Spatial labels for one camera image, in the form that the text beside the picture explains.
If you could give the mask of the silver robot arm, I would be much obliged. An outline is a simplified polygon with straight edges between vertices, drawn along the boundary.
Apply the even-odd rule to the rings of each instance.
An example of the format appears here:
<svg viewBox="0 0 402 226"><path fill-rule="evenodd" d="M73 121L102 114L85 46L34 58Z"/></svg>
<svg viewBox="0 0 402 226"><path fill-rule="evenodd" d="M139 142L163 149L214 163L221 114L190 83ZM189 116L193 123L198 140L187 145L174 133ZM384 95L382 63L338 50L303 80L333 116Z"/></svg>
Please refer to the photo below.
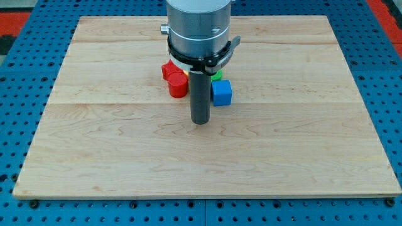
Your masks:
<svg viewBox="0 0 402 226"><path fill-rule="evenodd" d="M231 0L166 0L172 62L185 71L215 74L231 59L241 37L230 40Z"/></svg>

